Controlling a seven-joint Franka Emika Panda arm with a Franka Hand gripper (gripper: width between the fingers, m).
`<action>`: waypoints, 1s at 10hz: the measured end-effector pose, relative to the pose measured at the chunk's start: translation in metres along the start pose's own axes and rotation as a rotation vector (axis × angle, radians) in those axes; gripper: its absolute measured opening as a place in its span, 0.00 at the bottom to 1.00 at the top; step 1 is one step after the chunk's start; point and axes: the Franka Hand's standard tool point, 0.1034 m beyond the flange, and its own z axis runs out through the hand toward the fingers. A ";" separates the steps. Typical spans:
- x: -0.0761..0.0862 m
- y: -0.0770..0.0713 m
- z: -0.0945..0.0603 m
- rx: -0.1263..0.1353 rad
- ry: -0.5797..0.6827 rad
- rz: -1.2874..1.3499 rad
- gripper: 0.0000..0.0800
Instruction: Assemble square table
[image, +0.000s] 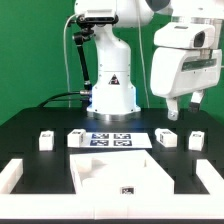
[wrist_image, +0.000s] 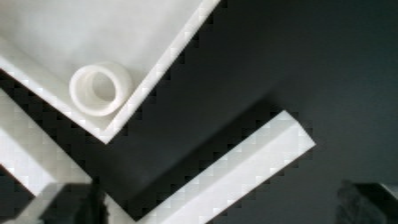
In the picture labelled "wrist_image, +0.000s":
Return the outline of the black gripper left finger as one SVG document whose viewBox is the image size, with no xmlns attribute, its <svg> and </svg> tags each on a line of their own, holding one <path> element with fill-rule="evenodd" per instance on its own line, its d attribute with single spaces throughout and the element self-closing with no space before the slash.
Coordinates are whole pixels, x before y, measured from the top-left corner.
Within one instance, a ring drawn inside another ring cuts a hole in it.
<svg viewBox="0 0 398 224">
<path fill-rule="evenodd" d="M 40 216 L 43 224 L 107 224 L 105 194 L 96 184 L 70 183 Z"/>
</svg>

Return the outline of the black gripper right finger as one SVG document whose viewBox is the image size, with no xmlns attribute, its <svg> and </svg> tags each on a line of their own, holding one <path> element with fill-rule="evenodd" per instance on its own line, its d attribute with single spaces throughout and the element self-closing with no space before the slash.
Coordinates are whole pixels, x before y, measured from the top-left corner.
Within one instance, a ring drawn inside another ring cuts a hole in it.
<svg viewBox="0 0 398 224">
<path fill-rule="evenodd" d="M 398 224 L 398 183 L 345 181 L 338 199 L 336 224 Z"/>
</svg>

